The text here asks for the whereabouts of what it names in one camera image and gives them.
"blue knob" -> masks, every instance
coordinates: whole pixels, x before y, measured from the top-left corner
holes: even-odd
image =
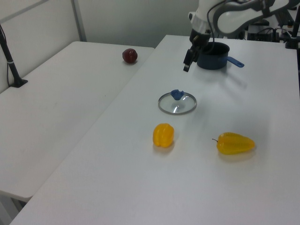
[[[184,91],[172,90],[171,95],[176,101],[179,101],[184,96]]]

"black cable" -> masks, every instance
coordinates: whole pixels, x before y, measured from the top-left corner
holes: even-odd
[[[268,27],[268,28],[262,29],[261,31],[257,32],[257,34],[263,32],[263,31],[265,31],[265,30],[273,30],[273,31],[274,31],[274,28]]]
[[[8,87],[10,87],[10,84],[9,84],[9,81],[8,81],[8,63],[7,63],[7,69],[6,69],[6,79],[7,79]]]
[[[3,37],[4,37],[5,41],[6,41],[6,36],[5,36],[4,30],[3,30],[2,26],[1,26],[1,24],[0,24],[0,31],[2,32]],[[7,67],[6,68],[6,79],[7,79],[8,87],[10,87],[10,84],[9,84],[9,81],[8,81],[8,62],[7,62],[6,67]]]
[[[6,36],[5,36],[4,30],[3,30],[2,26],[1,26],[1,24],[0,24],[0,30],[1,30],[1,32],[3,34],[3,36],[4,36],[5,41],[6,41]]]
[[[211,47],[207,52],[204,52],[204,54],[210,53],[210,52],[212,51],[212,49],[215,47],[215,35],[214,35],[214,31],[213,31],[213,29],[212,29],[212,25],[211,25],[211,23],[210,23],[210,17],[209,17],[210,12],[211,12],[211,10],[213,10],[215,7],[217,7],[217,6],[221,5],[221,4],[223,4],[224,2],[225,2],[225,0],[222,1],[222,2],[219,2],[219,3],[216,4],[216,5],[214,5],[213,7],[210,8],[210,10],[208,10],[208,12],[207,12],[207,14],[206,14],[207,22],[208,22],[208,25],[209,25],[209,27],[210,27],[211,35],[212,35],[212,47]]]

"cooking pot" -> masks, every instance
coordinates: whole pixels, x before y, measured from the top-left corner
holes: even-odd
[[[207,46],[199,53],[197,65],[203,69],[220,69],[227,65],[227,61],[237,67],[245,65],[236,59],[229,57],[229,46],[220,42],[209,42]]]

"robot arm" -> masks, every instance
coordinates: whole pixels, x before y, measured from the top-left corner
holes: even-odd
[[[208,44],[212,32],[234,35],[253,22],[299,3],[300,0],[199,0],[197,11],[189,14],[193,46],[187,52],[184,70],[197,61],[198,52]]]

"white wall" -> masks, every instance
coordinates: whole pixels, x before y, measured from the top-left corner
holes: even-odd
[[[156,47],[166,34],[191,32],[199,0],[77,0],[87,41]]]
[[[10,1],[0,0],[0,8],[10,10],[9,4]],[[20,77],[71,42],[79,41],[71,0],[48,0],[1,25]],[[0,49],[0,93],[6,88],[6,59]]]

